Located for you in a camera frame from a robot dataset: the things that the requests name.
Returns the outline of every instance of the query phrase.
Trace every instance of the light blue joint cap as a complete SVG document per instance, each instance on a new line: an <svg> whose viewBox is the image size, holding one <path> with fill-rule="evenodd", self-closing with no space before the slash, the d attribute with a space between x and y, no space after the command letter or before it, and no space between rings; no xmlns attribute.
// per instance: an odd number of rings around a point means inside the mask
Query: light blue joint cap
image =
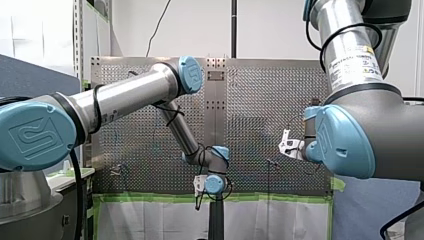
<svg viewBox="0 0 424 240"><path fill-rule="evenodd" d="M368 179L375 172L375 157L362 127L340 106L322 107L315 119L317 141L306 149L308 160L324 163L333 173Z"/></svg>
<svg viewBox="0 0 424 240"><path fill-rule="evenodd" d="M72 119L55 106L19 102L0 108L0 168L39 171L62 161L74 148Z"/></svg>
<svg viewBox="0 0 424 240"><path fill-rule="evenodd" d="M318 106L305 108L305 112L303 113L304 120L306 121L311 118L314 118L320 109L321 107Z"/></svg>
<svg viewBox="0 0 424 240"><path fill-rule="evenodd" d="M209 194L220 194L224 191L225 183L217 175L209 175L205 180L205 189Z"/></svg>
<svg viewBox="0 0 424 240"><path fill-rule="evenodd" d="M213 146L212 153L217 157L224 157L224 160L227 162L230 160L230 150L226 147Z"/></svg>
<svg viewBox="0 0 424 240"><path fill-rule="evenodd" d="M202 88L202 68L194 57L180 57L178 71L181 85L187 94L197 93Z"/></svg>

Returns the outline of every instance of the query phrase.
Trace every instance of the green tape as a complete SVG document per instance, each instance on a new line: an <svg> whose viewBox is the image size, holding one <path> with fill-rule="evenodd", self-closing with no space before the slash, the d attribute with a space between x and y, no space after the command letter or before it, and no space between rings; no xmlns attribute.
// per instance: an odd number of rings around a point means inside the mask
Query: green tape
<svg viewBox="0 0 424 240"><path fill-rule="evenodd" d="M94 210L93 208L89 208L87 209L87 218L90 218L94 215Z"/></svg>
<svg viewBox="0 0 424 240"><path fill-rule="evenodd" d="M88 81L86 79L82 80L82 87L83 87L83 89L88 89L89 84L90 84L90 81Z"/></svg>
<svg viewBox="0 0 424 240"><path fill-rule="evenodd" d="M185 195L170 195L170 194L155 194L155 193L110 193L110 194L95 194L93 198L100 202L160 202L160 203L194 203L193 194ZM301 202L301 203L316 203L328 204L332 201L332 197L316 197L316 196L297 196L286 194L266 194L266 193L233 193L225 199L227 202L248 202L259 200L272 200L283 202Z"/></svg>
<svg viewBox="0 0 424 240"><path fill-rule="evenodd" d="M335 177L331 178L331 189L344 192L345 187L346 183L343 180Z"/></svg>

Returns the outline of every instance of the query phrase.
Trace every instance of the logo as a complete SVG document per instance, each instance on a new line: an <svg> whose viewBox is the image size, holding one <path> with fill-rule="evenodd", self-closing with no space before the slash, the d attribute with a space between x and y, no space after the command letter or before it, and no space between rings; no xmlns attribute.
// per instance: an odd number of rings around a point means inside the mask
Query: logo
<svg viewBox="0 0 424 240"><path fill-rule="evenodd" d="M198 66L197 64L193 64L190 67L188 67L188 75L193 79L194 82L199 82L200 77L198 74Z"/></svg>
<svg viewBox="0 0 424 240"><path fill-rule="evenodd" d="M58 131L49 118L39 118L12 127L9 134L27 160L39 157L63 145Z"/></svg>
<svg viewBox="0 0 424 240"><path fill-rule="evenodd" d="M320 144L322 153L326 154L328 150L332 148L332 146L331 146L330 134L328 132L328 127L325 123L320 125L317 131L317 139L318 139L318 143Z"/></svg>

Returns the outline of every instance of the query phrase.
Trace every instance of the label sticker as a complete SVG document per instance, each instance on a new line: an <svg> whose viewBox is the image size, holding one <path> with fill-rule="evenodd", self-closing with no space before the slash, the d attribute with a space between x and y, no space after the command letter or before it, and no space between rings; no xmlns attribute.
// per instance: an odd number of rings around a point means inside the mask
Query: label sticker
<svg viewBox="0 0 424 240"><path fill-rule="evenodd" d="M383 81L374 51L368 46L347 49L343 58L335 59L329 66L332 89L365 82L366 78Z"/></svg>

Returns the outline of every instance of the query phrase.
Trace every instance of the robotic arm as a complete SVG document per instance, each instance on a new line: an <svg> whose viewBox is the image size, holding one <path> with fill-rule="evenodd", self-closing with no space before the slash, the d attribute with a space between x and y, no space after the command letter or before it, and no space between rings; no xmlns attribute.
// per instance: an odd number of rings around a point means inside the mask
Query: robotic arm
<svg viewBox="0 0 424 240"><path fill-rule="evenodd" d="M405 105L380 71L388 69L397 29L410 7L411 1L396 0L318 0L310 6L331 94L324 106L305 111L302 159L361 179L424 179L424 109ZM375 36L381 44L374 52ZM287 143L283 138L282 150Z"/></svg>
<svg viewBox="0 0 424 240"><path fill-rule="evenodd" d="M162 62L149 72L114 84L98 85L93 90L64 96L60 93L9 104L0 110L0 168L6 171L39 171L60 162L76 146L85 142L89 134L150 104L161 105L163 116L183 152L195 157L199 145L183 116L177 114L173 99L193 94L202 86L200 65L192 57L178 62ZM216 147L223 160L212 150L202 164L216 172L221 185L212 194L225 188L228 153Z"/></svg>

